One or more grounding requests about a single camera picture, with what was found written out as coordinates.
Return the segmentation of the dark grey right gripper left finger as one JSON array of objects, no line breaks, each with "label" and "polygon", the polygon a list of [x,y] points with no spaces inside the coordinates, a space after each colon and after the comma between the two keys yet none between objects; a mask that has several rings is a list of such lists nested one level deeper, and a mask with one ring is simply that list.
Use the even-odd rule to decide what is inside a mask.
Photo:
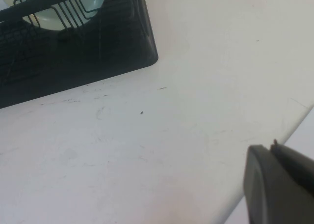
[{"label": "dark grey right gripper left finger", "polygon": [[243,191],[251,224],[312,224],[314,185],[299,185],[262,145],[248,148]]}]

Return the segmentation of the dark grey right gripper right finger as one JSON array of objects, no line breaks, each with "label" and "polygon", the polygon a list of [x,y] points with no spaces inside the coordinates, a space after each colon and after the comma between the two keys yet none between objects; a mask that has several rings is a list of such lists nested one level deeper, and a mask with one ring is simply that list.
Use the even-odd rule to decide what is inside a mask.
[{"label": "dark grey right gripper right finger", "polygon": [[297,184],[314,184],[314,161],[312,159],[279,144],[276,139],[273,141],[270,151]]}]

